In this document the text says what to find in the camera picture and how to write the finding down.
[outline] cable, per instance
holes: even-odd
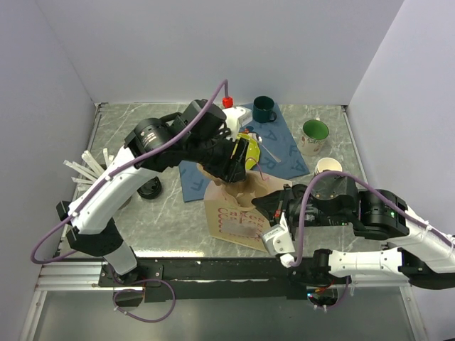
[[[305,190],[304,197],[302,198],[301,201],[301,209],[300,209],[300,217],[299,217],[299,243],[297,247],[297,259],[293,262],[291,262],[291,266],[299,266],[304,254],[304,228],[305,228],[305,210],[306,210],[306,204],[308,203],[311,191],[313,190],[315,184],[320,181],[320,179],[325,178],[327,176],[345,176],[347,178],[353,179],[355,182],[361,184],[364,188],[369,190],[371,193],[376,195],[383,203],[385,203],[388,207],[392,208],[394,211],[396,211],[399,215],[403,216],[410,222],[415,223],[417,226],[422,227],[422,228],[427,228],[428,224],[421,222],[414,217],[411,217],[408,215],[406,212],[404,212],[401,208],[396,206],[395,203],[392,201],[388,200],[384,195],[378,192],[375,188],[373,188],[371,185],[368,185],[365,181],[355,177],[354,175],[340,172],[338,170],[326,170],[322,173],[319,173],[316,175],[313,179],[311,179],[310,183],[308,184],[308,187]]]
[[[93,189],[86,194],[85,198],[81,201],[81,203],[75,208],[73,211],[72,216],[69,216],[65,218],[62,222],[57,224],[51,231],[49,231],[47,234],[44,235],[43,238],[41,238],[38,243],[32,248],[31,255],[30,255],[30,260],[35,263],[35,264],[49,264],[52,263],[53,261],[60,261],[64,259],[65,257],[74,254],[76,251],[71,251],[68,252],[67,254],[60,255],[58,257],[54,257],[51,259],[37,259],[36,258],[36,252],[40,248],[40,246],[49,238],[50,235],[54,234],[57,232],[59,229],[65,226],[65,224],[69,223],[73,217],[77,217],[81,209],[86,206],[86,204],[92,199],[92,197],[102,188],[102,186],[105,185],[105,183],[108,180],[111,180],[116,174],[124,171],[125,169],[135,165],[136,163],[139,163],[147,158],[150,158],[151,156],[160,153],[167,149],[168,147],[172,146],[175,144],[178,140],[180,140],[182,137],[184,137],[199,121],[202,119],[202,117],[205,115],[207,112],[208,108],[213,104],[213,101],[215,101],[215,98],[217,97],[218,93],[221,91],[221,88],[225,87],[225,96],[228,97],[228,80],[223,80],[216,88],[215,92],[213,93],[212,97],[205,103],[204,107],[200,110],[200,112],[196,115],[196,117],[189,122],[189,124],[182,129],[180,133],[175,135],[172,139],[167,141],[165,144],[162,146],[159,146],[158,148],[154,149],[153,151],[149,151],[145,154],[142,154],[141,156],[138,156],[134,160],[131,160],[130,162],[125,163],[124,165],[114,169],[111,173],[108,174],[106,178],[100,179],[100,181],[93,186]]]
[[[245,163],[246,163],[248,160],[253,160],[253,161],[256,163],[256,166],[259,168],[259,173],[261,174],[261,179],[262,179],[263,181],[269,180],[269,177],[266,177],[266,178],[264,179],[264,176],[262,175],[261,166],[259,166],[259,162],[257,162],[255,158],[247,158],[247,159],[245,160]]]
[[[341,294],[340,298],[338,300],[336,300],[336,302],[333,305],[325,305],[325,306],[324,305],[316,305],[316,307],[318,307],[318,309],[322,309],[322,310],[328,310],[328,309],[335,308],[337,305],[339,305],[341,303],[341,301],[344,300],[344,298],[346,296],[346,293],[348,292],[348,289],[349,289],[349,276],[346,276],[346,285],[344,287],[344,291]]]
[[[114,268],[112,267],[112,265],[110,265],[110,264],[108,264],[108,265],[109,265],[109,269],[110,269],[110,272],[111,272],[111,275],[112,275],[112,279],[114,279],[114,282],[117,283],[117,284],[123,285],[123,283],[120,282],[117,279],[117,277],[115,277],[115,275],[114,275],[115,271],[114,271]],[[162,283],[162,284],[166,285],[169,288],[169,290],[171,291],[172,304],[171,304],[171,307],[169,308],[169,310],[168,310],[168,312],[166,314],[164,314],[162,317],[157,318],[155,320],[148,320],[146,318],[140,318],[138,315],[131,314],[131,313],[127,312],[125,309],[123,309],[122,307],[119,307],[117,305],[116,298],[117,298],[118,295],[120,295],[120,293],[137,293],[137,292],[140,292],[139,290],[136,290],[136,289],[124,289],[124,290],[117,291],[112,296],[112,302],[114,303],[114,310],[118,310],[119,312],[123,313],[126,316],[129,316],[129,317],[131,317],[131,318],[133,318],[135,320],[138,320],[138,321],[141,321],[141,322],[145,322],[145,323],[161,322],[162,320],[164,320],[168,316],[170,316],[170,314],[172,313],[172,310],[176,307],[176,292],[172,288],[171,284],[169,284],[166,281],[163,281],[162,279],[150,278],[150,279],[142,279],[140,281],[135,281],[135,282],[131,283],[131,285],[145,284],[145,283],[148,283],[148,282],[159,282],[159,283]]]

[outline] red cap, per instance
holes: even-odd
[[[223,98],[223,106],[224,106],[224,108],[234,107],[234,99],[231,96],[224,97]]]

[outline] white wall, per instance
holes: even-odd
[[[347,104],[402,0],[36,0],[96,102]]]
[[[455,1],[406,0],[349,105],[368,180],[455,234]],[[455,289],[415,290],[430,340],[455,337]]]
[[[63,160],[87,145],[94,107],[36,3],[0,1],[0,339],[17,340],[40,267],[38,238],[73,192]],[[50,256],[56,240],[40,256]]]

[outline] mug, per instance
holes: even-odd
[[[316,167],[314,168],[314,175],[318,175],[319,173],[322,173],[324,171],[342,172],[343,167],[341,166],[341,163],[339,163],[334,158],[322,158],[321,160],[318,161]]]
[[[273,122],[277,113],[273,111],[275,101],[267,96],[259,96],[253,102],[253,119],[259,123]]]
[[[306,156],[315,156],[327,141],[328,127],[318,119],[310,119],[302,127],[299,150]]]

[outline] yellow object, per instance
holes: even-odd
[[[248,160],[248,158],[253,158],[257,162],[259,162],[259,156],[261,155],[261,149],[257,145],[257,141],[254,140],[252,137],[248,136],[247,134],[238,133],[237,138],[246,139],[249,141],[248,152],[247,152],[247,157],[246,157],[247,162],[245,162],[245,169],[247,171],[249,171],[251,168],[253,168],[255,166],[256,162],[253,161],[252,159]]]

